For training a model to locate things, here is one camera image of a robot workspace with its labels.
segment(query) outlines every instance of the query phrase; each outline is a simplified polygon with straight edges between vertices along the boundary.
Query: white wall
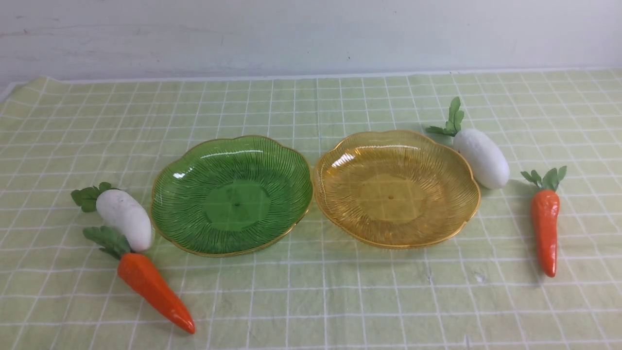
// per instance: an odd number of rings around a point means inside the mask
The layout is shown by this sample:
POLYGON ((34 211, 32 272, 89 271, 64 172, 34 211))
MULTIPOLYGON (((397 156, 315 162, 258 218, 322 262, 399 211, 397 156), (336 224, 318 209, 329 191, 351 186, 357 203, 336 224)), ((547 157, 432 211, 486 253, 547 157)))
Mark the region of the white wall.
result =
POLYGON ((622 65, 621 0, 5 0, 0 86, 622 65))

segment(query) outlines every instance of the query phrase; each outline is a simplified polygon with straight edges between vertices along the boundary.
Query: yellow plate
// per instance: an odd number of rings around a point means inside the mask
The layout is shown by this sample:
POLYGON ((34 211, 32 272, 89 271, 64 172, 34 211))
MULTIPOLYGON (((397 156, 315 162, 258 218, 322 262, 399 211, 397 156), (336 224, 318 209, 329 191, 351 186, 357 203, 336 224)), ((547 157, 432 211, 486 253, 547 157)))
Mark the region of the yellow plate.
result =
POLYGON ((353 134, 324 154, 313 172, 320 210, 377 247, 443 242, 480 206, 480 189, 467 161, 411 131, 353 134))

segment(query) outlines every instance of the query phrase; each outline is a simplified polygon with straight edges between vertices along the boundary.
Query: green plate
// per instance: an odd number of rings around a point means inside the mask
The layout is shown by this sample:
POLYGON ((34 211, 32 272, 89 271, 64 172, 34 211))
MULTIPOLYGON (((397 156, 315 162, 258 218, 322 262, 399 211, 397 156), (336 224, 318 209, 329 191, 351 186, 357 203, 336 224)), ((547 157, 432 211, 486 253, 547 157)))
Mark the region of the green plate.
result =
POLYGON ((283 238, 309 210, 309 164, 263 136, 198 144, 158 175, 151 219, 190 253, 236 255, 283 238))

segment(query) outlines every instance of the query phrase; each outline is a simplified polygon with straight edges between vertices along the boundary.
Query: table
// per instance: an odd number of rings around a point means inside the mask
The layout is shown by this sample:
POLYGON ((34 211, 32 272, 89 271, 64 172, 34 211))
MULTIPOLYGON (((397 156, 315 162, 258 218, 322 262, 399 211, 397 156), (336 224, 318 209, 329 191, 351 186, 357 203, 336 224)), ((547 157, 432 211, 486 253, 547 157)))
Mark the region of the table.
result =
POLYGON ((0 105, 5 349, 622 349, 622 70, 267 80, 61 82, 0 105), (158 238, 147 255, 195 318, 173 327, 81 234, 74 189, 108 181, 148 207, 166 164, 212 138, 266 135, 313 165, 358 131, 442 125, 461 96, 512 180, 456 237, 361 244, 315 205, 283 240, 228 258, 158 238), (520 171, 567 165, 559 268, 544 277, 520 171))

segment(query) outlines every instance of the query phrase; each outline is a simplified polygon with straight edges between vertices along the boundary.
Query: ribbed plate pattern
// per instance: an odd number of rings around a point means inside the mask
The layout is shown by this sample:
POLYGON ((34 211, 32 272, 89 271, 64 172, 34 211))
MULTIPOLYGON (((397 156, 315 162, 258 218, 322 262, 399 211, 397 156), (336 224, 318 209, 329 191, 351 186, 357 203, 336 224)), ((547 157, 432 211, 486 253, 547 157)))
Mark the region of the ribbed plate pattern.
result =
POLYGON ((411 131, 345 138, 317 163, 315 199, 337 226, 368 244, 413 248, 457 234, 480 190, 457 152, 411 131))
POLYGON ((312 196, 309 164, 293 149, 263 136, 211 140, 158 175, 151 217, 188 252, 233 255, 285 236, 312 196))

